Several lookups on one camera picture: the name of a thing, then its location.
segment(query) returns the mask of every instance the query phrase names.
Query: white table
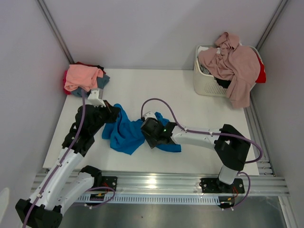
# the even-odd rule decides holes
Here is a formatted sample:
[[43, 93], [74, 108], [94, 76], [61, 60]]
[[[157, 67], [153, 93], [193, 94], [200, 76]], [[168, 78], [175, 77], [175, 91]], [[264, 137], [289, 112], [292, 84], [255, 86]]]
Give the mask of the white table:
[[[106, 72], [111, 79], [104, 89], [103, 99], [111, 105], [121, 104], [130, 120], [140, 118], [145, 100], [157, 97], [169, 103], [183, 125], [220, 128], [223, 124], [231, 124], [245, 137], [250, 137], [244, 110], [233, 109], [230, 101], [224, 97], [196, 94], [192, 71], [108, 69]], [[54, 165], [81, 105], [81, 98], [67, 96], [44, 168]], [[144, 113], [147, 111], [160, 112], [164, 118], [173, 121], [168, 108], [158, 101], [147, 103]], [[92, 165], [105, 171], [218, 174], [222, 166], [215, 151], [192, 145], [182, 145], [181, 153], [172, 153], [150, 149], [145, 142], [132, 155], [117, 152], [110, 148], [109, 140], [101, 138], [102, 130], [95, 135], [95, 143], [77, 169]], [[251, 146], [247, 160], [254, 158]], [[256, 163], [247, 164], [244, 171], [249, 175], [259, 174]]]

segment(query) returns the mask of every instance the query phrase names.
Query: white wall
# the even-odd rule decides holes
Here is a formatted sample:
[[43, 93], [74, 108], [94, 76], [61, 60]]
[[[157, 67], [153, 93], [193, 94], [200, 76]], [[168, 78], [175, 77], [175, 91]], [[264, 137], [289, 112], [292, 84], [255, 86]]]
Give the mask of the white wall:
[[45, 0], [75, 61], [193, 69], [224, 31], [255, 46], [280, 0]]
[[299, 227], [304, 227], [304, 1], [289, 3], [260, 54], [267, 83], [253, 97], [277, 175], [286, 177]]
[[0, 191], [10, 188], [0, 224], [15, 228], [15, 204], [29, 197], [65, 95], [68, 63], [34, 0], [0, 2]]

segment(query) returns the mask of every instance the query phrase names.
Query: gray floor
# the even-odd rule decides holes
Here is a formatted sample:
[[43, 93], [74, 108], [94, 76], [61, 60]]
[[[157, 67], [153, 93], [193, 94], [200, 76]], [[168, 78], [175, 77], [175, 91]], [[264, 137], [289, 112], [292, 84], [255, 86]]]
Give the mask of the gray floor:
[[277, 197], [251, 197], [234, 211], [217, 206], [107, 204], [71, 208], [60, 228], [286, 228]]

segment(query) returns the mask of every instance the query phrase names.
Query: white laundry basket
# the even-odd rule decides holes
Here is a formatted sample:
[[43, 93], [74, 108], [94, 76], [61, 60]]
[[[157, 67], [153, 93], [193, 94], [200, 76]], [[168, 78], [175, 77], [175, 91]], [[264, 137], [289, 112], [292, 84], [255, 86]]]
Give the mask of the white laundry basket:
[[[207, 47], [207, 48], [214, 47], [213, 45], [199, 45], [196, 48], [194, 70], [193, 70], [194, 90], [199, 95], [226, 96], [227, 89], [220, 86], [216, 82], [214, 76], [206, 75], [200, 70], [200, 63], [198, 61], [198, 49], [201, 46]], [[258, 51], [254, 47], [252, 47], [252, 46], [250, 46], [250, 47], [258, 54], [259, 58], [261, 59], [261, 56], [258, 53]]]

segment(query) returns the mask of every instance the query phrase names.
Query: folded pink cloth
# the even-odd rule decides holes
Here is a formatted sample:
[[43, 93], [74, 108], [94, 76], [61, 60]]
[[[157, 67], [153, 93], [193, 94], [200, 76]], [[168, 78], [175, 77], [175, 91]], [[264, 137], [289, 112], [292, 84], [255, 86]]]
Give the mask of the folded pink cloth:
[[72, 64], [66, 74], [65, 89], [73, 91], [81, 87], [89, 92], [91, 89], [98, 87], [97, 77], [103, 76], [103, 71], [97, 67]]
[[231, 33], [223, 33], [215, 44], [198, 55], [199, 62], [216, 78], [231, 80], [226, 97], [234, 108], [249, 106], [250, 89], [260, 73], [260, 63], [254, 50], [239, 44], [239, 37]]

